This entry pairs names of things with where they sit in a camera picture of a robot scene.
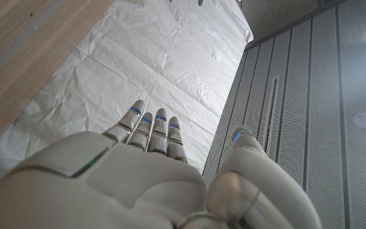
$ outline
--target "perforated metal panel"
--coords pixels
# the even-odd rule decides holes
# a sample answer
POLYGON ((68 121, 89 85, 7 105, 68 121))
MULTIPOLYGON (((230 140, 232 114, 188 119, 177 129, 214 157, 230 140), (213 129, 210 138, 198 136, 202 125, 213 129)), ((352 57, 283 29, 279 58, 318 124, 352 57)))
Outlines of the perforated metal panel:
POLYGON ((308 69, 310 20, 293 28, 283 108, 278 164, 302 185, 308 69))
POLYGON ((353 117, 366 112, 366 1, 339 6, 341 74, 351 228, 366 228, 366 128, 353 117))
POLYGON ((324 228, 345 228, 336 10, 313 19, 306 193, 324 228))
POLYGON ((244 119, 245 110, 247 108, 248 96, 251 89, 252 79, 254 77, 254 69, 257 62, 259 48, 255 47, 248 51, 247 61, 245 62, 244 71, 242 73, 240 86, 238 87, 238 93, 236 96, 233 115, 229 122, 228 126, 228 134, 226 136, 224 149, 222 150, 221 161, 222 163, 225 158, 231 152, 232 140, 231 140, 231 132, 237 125, 242 125, 242 121, 244 119))
POLYGON ((238 66, 233 85, 231 86, 228 94, 226 105, 222 110, 220 122, 215 132, 210 152, 208 153, 207 161, 203 171, 203 178, 207 184, 211 183, 211 180, 214 178, 214 175, 217 172, 222 148, 224 146, 224 141, 228 130, 229 121, 231 119, 231 114, 234 107, 236 94, 238 91, 238 85, 240 84, 242 70, 244 68, 245 59, 247 58, 247 53, 248 52, 244 52, 244 54, 242 55, 242 59, 240 65, 238 66))
POLYGON ((248 127, 255 134, 258 131, 259 120, 261 118, 272 47, 273 39, 261 44, 249 102, 247 104, 247 113, 245 114, 244 126, 248 127))
POLYGON ((268 95, 271 94, 271 87, 272 79, 276 76, 279 76, 278 82, 278 96, 276 99, 276 107, 274 109, 274 113, 271 115, 271 123, 272 123, 272 130, 271 136, 269 141, 269 150, 266 151, 266 154, 270 157, 270 159, 275 160, 276 156, 276 147, 277 147, 277 138, 279 132, 279 123, 280 123, 280 113, 281 113, 281 105, 282 105, 282 98, 283 98, 283 87, 285 85, 285 73, 286 73, 286 64, 287 64, 287 55, 288 55, 288 48, 289 48, 289 39, 290 39, 290 31, 284 32, 275 38, 273 53, 272 53, 272 61, 271 61, 271 68, 269 70, 269 78, 268 78, 268 87, 266 88, 266 97, 263 106, 262 112, 262 119, 261 119, 261 126, 259 127, 259 136, 258 141, 260 144, 264 145, 264 139, 267 140, 269 134, 269 127, 267 125, 267 112, 270 107, 269 104, 269 97, 268 95))

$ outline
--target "ceiling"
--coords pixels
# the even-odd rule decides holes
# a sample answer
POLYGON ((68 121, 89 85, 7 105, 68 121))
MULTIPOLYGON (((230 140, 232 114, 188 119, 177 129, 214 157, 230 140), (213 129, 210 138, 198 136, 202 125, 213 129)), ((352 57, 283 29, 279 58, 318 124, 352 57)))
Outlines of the ceiling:
POLYGON ((254 34, 253 44, 333 7, 340 0, 237 0, 254 34))

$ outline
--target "white backdrop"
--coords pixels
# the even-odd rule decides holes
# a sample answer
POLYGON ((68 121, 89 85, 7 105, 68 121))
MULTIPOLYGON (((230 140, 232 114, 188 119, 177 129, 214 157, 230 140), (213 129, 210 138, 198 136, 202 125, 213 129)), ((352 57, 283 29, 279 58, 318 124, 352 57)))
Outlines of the white backdrop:
POLYGON ((179 118, 201 172, 252 39, 235 0, 115 1, 0 138, 0 177, 65 136, 103 132, 137 99, 179 118))

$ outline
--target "ventilation slot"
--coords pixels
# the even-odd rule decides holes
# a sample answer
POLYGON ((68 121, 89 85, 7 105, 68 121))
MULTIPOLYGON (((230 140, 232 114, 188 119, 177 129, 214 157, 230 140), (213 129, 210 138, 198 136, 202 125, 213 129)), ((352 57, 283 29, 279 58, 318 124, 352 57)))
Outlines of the ventilation slot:
POLYGON ((269 156, 269 149, 271 146, 271 138, 272 138, 272 129, 275 116, 276 109, 276 101, 278 100, 278 91, 279 91, 279 76, 275 76, 272 78, 271 84, 271 93, 269 94, 269 102, 268 102, 268 111, 266 112, 265 119, 265 128, 264 128, 264 137, 262 139, 262 145, 264 146, 264 150, 266 155, 269 156))

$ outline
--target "white robotic hand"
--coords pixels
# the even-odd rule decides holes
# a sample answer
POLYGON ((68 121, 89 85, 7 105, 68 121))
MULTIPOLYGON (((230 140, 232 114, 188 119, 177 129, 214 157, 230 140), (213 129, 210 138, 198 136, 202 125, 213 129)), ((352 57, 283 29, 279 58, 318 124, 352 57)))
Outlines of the white robotic hand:
POLYGON ((307 195, 244 128, 207 193, 178 119, 167 125, 164 109, 141 119, 143 110, 137 101, 102 135, 71 135, 13 169, 0 182, 0 228, 320 227, 307 195))
POLYGON ((321 228, 303 189, 269 159, 251 131, 233 130, 233 151, 214 177, 208 211, 230 228, 321 228))

